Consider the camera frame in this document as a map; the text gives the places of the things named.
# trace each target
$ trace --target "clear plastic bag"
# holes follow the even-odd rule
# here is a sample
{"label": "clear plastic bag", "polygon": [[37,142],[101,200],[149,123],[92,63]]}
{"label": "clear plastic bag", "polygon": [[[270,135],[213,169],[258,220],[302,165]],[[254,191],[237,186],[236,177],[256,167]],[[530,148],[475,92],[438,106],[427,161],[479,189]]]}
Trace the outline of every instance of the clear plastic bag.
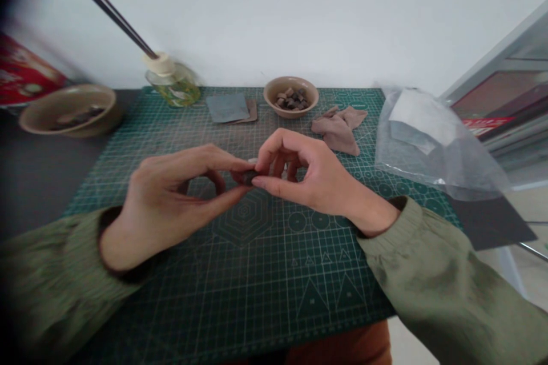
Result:
{"label": "clear plastic bag", "polygon": [[417,89],[383,88],[375,166],[458,200],[498,198],[510,182],[450,108]]}

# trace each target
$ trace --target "cutting mat grid lines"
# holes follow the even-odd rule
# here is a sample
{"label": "cutting mat grid lines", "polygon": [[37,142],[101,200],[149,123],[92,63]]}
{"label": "cutting mat grid lines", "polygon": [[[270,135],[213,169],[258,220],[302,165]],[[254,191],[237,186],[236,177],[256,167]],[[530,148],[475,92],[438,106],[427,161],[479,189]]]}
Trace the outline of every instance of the cutting mat grid lines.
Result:
{"label": "cutting mat grid lines", "polygon": [[[206,87],[202,93],[255,98],[259,121],[215,124],[204,98],[191,107],[171,109],[145,89],[65,214],[122,204],[131,173],[153,155],[214,143],[239,158],[254,158],[278,127],[317,138],[310,131],[312,119],[337,104],[369,112],[354,131],[360,156],[337,154],[355,178],[385,198],[410,195],[460,226],[439,191],[375,169],[377,122],[384,102],[380,90],[321,89],[315,109],[293,121],[279,118],[259,88]],[[229,175],[225,178],[232,187]],[[215,188],[197,178],[189,194],[210,198]],[[223,362],[385,319],[394,310],[354,236],[344,218],[254,190],[169,250],[150,281],[72,361]]]}

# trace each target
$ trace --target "hand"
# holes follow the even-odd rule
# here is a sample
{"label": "hand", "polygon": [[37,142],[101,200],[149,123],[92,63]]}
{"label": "hand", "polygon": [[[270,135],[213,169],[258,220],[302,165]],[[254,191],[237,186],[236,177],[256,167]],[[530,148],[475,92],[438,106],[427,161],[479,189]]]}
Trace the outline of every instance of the hand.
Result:
{"label": "hand", "polygon": [[[287,181],[280,179],[287,167]],[[268,177],[273,164],[272,176]],[[307,168],[302,182],[297,170]],[[355,180],[325,142],[283,128],[261,146],[253,185],[274,196],[329,215],[350,219],[366,236],[387,230],[400,212],[389,202]]]}
{"label": "hand", "polygon": [[[127,271],[184,241],[252,189],[237,186],[225,192],[218,171],[237,175],[253,167],[214,145],[145,159],[131,175],[122,212],[99,241],[105,264],[114,271]],[[216,198],[186,195],[190,180],[201,175],[215,184]]]}

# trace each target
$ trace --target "crumpled cloth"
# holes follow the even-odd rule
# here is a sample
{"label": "crumpled cloth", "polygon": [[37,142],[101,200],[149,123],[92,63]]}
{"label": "crumpled cloth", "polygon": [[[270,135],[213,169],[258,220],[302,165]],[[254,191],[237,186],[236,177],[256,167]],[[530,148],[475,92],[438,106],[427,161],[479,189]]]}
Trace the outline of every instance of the crumpled cloth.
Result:
{"label": "crumpled cloth", "polygon": [[329,148],[350,155],[358,156],[360,148],[354,139],[352,130],[358,128],[367,117],[367,111],[356,110],[352,106],[338,112],[339,107],[334,106],[321,117],[312,121],[311,130],[315,134],[324,137]]}

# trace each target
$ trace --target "gray tabletop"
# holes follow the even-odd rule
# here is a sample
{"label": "gray tabletop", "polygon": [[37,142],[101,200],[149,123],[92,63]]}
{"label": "gray tabletop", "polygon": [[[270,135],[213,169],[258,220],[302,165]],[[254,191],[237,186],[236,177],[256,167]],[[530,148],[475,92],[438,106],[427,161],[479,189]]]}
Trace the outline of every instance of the gray tabletop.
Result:
{"label": "gray tabletop", "polygon": [[[117,91],[127,109],[138,91]],[[4,237],[58,219],[103,151],[109,136],[73,139],[21,130],[0,110],[0,198]],[[476,250],[535,240],[535,234],[504,198],[461,202],[449,198]]]}

